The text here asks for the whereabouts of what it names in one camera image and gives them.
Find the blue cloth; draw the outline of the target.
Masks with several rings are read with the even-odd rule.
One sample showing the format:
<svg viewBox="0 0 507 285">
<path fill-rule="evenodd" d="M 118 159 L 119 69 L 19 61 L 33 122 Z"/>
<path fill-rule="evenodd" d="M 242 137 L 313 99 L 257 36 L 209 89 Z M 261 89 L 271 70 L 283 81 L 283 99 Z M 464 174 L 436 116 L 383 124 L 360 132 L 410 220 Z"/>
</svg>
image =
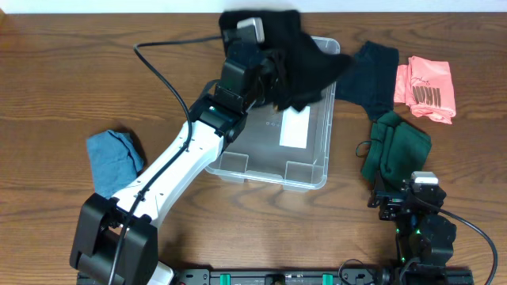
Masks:
<svg viewBox="0 0 507 285">
<path fill-rule="evenodd" d="M 110 199 L 125 188 L 144 167 L 144 160 L 126 132 L 103 131 L 86 140 L 94 190 Z"/>
</svg>

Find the pink folded shirt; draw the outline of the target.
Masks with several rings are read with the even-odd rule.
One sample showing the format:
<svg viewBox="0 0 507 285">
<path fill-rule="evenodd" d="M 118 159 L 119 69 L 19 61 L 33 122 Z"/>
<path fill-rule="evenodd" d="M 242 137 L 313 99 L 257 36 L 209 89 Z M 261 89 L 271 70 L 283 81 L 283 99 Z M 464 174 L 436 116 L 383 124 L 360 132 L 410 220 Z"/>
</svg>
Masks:
<svg viewBox="0 0 507 285">
<path fill-rule="evenodd" d="M 409 57 L 397 69 L 394 103 L 405 104 L 416 117 L 452 124 L 456 102 L 449 63 Z"/>
</svg>

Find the black knit garment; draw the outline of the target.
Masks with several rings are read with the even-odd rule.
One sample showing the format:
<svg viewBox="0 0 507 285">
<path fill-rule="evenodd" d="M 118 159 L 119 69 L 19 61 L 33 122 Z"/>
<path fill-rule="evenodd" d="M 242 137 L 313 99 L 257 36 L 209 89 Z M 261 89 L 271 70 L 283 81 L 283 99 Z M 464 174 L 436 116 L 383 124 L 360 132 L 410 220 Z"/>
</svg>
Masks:
<svg viewBox="0 0 507 285">
<path fill-rule="evenodd" d="M 337 81 L 352 65 L 353 58 L 344 54 L 327 54 L 302 28 L 298 11 L 235 10 L 221 14 L 221 31 L 234 29 L 237 23 L 251 17 L 262 20 L 265 41 L 261 50 L 274 59 L 277 78 L 266 87 L 263 101 L 257 107 L 273 105 L 283 111 L 304 109 L 322 99 L 321 92 Z"/>
</svg>

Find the dark navy folded garment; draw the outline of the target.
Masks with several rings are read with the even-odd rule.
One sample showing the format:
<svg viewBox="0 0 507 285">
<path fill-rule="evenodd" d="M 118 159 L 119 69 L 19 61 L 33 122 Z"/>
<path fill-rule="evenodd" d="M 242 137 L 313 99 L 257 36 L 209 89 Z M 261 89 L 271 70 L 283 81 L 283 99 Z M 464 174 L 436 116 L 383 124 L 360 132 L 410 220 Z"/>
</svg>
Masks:
<svg viewBox="0 0 507 285">
<path fill-rule="evenodd" d="M 371 121 L 394 108 L 399 51 L 367 41 L 353 66 L 337 81 L 335 98 L 361 106 Z"/>
</svg>

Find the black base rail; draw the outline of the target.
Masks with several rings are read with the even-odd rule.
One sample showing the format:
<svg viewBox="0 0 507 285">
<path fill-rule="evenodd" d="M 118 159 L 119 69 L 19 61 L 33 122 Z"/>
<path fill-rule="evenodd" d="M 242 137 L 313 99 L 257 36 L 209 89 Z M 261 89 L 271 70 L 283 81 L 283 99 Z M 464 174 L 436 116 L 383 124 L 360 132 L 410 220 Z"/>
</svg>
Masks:
<svg viewBox="0 0 507 285">
<path fill-rule="evenodd" d="M 148 284 L 166 285 L 338 285 L 338 284 L 450 284 L 473 285 L 469 270 L 422 271 L 417 268 L 343 267 L 337 271 L 212 271 L 156 269 Z"/>
</svg>

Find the clear plastic storage bin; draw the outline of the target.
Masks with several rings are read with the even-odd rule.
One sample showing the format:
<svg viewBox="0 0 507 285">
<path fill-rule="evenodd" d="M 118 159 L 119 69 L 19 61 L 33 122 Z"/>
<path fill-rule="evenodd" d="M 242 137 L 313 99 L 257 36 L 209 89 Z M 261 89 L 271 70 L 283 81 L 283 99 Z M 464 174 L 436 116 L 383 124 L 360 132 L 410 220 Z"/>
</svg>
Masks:
<svg viewBox="0 0 507 285">
<path fill-rule="evenodd" d="M 205 170 L 225 181 L 263 181 L 307 192 L 327 181 L 336 84 L 297 112 L 251 110 L 240 136 Z"/>
</svg>

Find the dark green garment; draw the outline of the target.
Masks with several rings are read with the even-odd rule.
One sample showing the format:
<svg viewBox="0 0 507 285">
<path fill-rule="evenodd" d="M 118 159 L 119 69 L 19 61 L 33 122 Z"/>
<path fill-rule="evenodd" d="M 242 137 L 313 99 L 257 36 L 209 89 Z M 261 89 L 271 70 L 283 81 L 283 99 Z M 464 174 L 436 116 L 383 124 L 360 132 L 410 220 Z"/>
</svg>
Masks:
<svg viewBox="0 0 507 285">
<path fill-rule="evenodd" d="M 401 189 L 412 172 L 423 169 L 432 148 L 429 135 L 395 112 L 388 112 L 373 123 L 370 141 L 361 174 L 370 183 L 380 174 L 394 191 Z"/>
</svg>

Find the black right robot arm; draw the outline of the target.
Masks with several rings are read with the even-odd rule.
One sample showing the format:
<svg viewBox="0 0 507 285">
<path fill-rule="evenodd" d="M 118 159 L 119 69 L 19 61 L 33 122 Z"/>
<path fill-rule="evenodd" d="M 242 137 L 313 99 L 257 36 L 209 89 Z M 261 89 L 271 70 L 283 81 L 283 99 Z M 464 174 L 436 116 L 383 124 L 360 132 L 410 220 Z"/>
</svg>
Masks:
<svg viewBox="0 0 507 285">
<path fill-rule="evenodd" d="M 456 225 L 439 214 L 445 191 L 436 178 L 413 178 L 393 185 L 375 177 L 370 208 L 379 208 L 379 219 L 395 224 L 398 263 L 443 268 L 451 259 Z"/>
</svg>

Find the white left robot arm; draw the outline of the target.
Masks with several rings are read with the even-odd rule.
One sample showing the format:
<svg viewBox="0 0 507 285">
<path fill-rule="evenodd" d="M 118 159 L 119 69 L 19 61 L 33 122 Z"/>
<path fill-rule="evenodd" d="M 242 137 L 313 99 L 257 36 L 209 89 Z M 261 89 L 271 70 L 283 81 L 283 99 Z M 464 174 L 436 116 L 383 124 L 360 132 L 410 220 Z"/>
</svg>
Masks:
<svg viewBox="0 0 507 285">
<path fill-rule="evenodd" d="M 249 110 L 276 83 L 284 53 L 236 40 L 221 78 L 191 106 L 170 146 L 111 198 L 94 193 L 80 210 L 70 265 L 102 284 L 171 284 L 158 258 L 158 229 L 184 190 L 237 139 Z"/>
</svg>

